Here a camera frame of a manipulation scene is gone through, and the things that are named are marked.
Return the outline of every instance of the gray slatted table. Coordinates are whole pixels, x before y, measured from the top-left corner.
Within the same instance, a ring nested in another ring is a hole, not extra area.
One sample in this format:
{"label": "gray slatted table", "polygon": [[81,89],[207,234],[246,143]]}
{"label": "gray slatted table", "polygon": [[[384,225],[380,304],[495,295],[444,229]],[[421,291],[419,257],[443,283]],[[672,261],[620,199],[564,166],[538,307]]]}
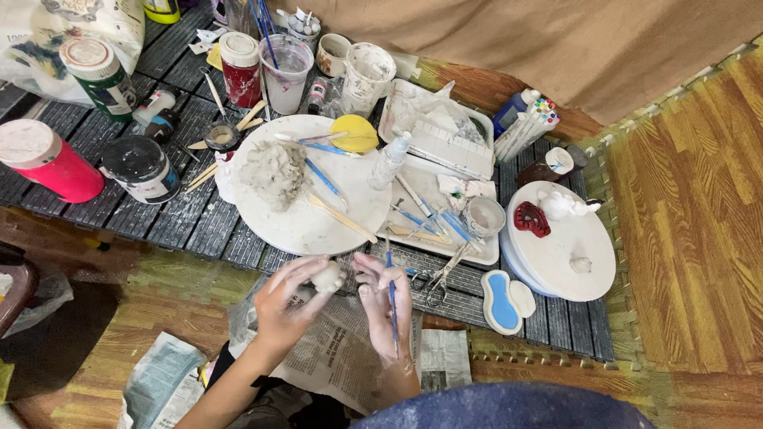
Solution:
{"label": "gray slatted table", "polygon": [[[186,11],[179,23],[170,26],[146,20],[143,54],[133,76],[136,90],[143,97],[158,85],[176,85],[182,90],[174,107],[182,121],[165,146],[165,151],[185,182],[196,177],[212,162],[212,152],[196,150],[195,155],[201,160],[196,162],[177,145],[187,146],[198,141],[201,129],[220,116],[204,77],[198,72],[198,67],[206,64],[204,56],[194,55],[186,46],[195,40],[195,28],[214,28],[209,9],[209,2],[201,2],[197,8]],[[319,72],[311,71],[308,82],[315,73]],[[224,97],[222,73],[213,72],[213,77]],[[0,92],[0,105],[5,105],[6,101],[13,104],[21,99],[16,93],[7,99],[3,97]],[[227,107],[235,110],[230,103]],[[379,102],[370,117],[375,127],[378,126],[381,109],[382,102]],[[281,116],[273,110],[270,114],[271,118]],[[265,116],[265,112],[260,112],[258,116]],[[110,140],[131,134],[135,128],[135,123],[111,122],[94,109],[57,102],[50,103],[39,119],[50,125],[95,166],[99,163],[101,150]],[[517,172],[542,156],[551,146],[546,140],[538,140],[515,160],[496,166],[493,179],[503,206],[508,205],[517,190],[513,181]],[[76,205],[61,202],[43,186],[28,182],[4,166],[0,167],[0,182],[2,204],[27,208],[43,216],[65,218],[81,227],[104,228],[122,237],[146,240],[165,249],[190,251],[266,273],[273,273],[296,257],[269,246],[257,237],[243,223],[235,206],[220,198],[212,181],[207,181],[191,194],[180,194],[161,205],[140,204],[111,180],[107,180],[104,191],[98,197]],[[562,184],[585,198],[582,174],[577,173]],[[349,264],[355,251],[381,257],[384,246],[366,243],[353,252],[337,256],[336,261],[346,271],[351,271]],[[396,263],[415,269],[439,269],[448,260],[444,256],[402,244],[393,244],[392,252]],[[424,301],[425,295],[413,292],[414,307],[444,318],[489,327],[482,314],[480,278],[490,269],[503,269],[512,279],[516,278],[503,260],[493,266],[461,263],[451,272],[449,296],[441,306],[429,308]],[[355,290],[354,276],[349,276],[340,293],[354,293]],[[516,337],[596,360],[614,359],[603,298],[592,302],[568,302],[541,295],[534,297],[537,310],[526,319],[523,330]]]}

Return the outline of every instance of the brown cloth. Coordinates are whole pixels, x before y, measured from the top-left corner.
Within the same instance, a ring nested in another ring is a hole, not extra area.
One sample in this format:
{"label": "brown cloth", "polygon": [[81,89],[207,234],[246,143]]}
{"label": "brown cloth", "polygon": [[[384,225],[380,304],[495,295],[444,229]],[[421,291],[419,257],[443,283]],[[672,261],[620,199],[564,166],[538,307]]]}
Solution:
{"label": "brown cloth", "polygon": [[761,0],[270,0],[324,33],[496,69],[610,124],[763,31]]}

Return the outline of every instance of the red paint jar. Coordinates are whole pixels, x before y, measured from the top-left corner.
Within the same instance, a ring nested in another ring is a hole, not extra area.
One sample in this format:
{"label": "red paint jar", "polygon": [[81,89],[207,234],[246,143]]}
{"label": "red paint jar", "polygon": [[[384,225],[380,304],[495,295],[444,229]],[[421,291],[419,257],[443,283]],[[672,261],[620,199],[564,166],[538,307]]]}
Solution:
{"label": "red paint jar", "polygon": [[262,96],[257,40],[244,33],[225,33],[220,37],[220,57],[230,102],[242,108],[254,107]]}
{"label": "red paint jar", "polygon": [[33,119],[0,125],[0,161],[65,202],[86,202],[103,190],[103,176],[55,131]]}

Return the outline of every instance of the blue and white sponge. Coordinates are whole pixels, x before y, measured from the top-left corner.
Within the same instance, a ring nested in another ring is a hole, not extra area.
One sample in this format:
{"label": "blue and white sponge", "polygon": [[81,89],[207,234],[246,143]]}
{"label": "blue and white sponge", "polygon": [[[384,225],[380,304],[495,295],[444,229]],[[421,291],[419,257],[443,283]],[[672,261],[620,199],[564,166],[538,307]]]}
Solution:
{"label": "blue and white sponge", "polygon": [[530,288],[512,280],[505,271],[494,269],[482,276],[485,302],[482,311],[496,332],[514,335],[522,329],[522,319],[535,312],[535,299]]}

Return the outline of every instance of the hand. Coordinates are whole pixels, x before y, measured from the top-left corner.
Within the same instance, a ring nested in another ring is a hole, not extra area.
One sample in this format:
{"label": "hand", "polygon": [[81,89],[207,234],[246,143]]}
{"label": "hand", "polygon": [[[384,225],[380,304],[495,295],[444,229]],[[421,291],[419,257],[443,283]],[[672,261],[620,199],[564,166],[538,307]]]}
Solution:
{"label": "hand", "polygon": [[278,365],[302,337],[316,314],[326,305],[332,292],[318,293],[303,305],[287,307],[297,287],[326,268],[328,255],[305,256],[282,266],[254,295],[257,310],[257,343],[260,353],[273,353]]}
{"label": "hand", "polygon": [[413,305],[405,270],[385,268],[381,261],[364,253],[355,253],[354,257],[352,267],[361,272],[355,279],[358,283],[363,283],[358,288],[358,293],[365,313],[369,316],[371,344],[385,365],[398,362],[394,351],[392,309],[389,302],[389,282],[394,282],[395,310],[398,316],[398,346],[401,362],[407,362],[410,360],[408,338]]}

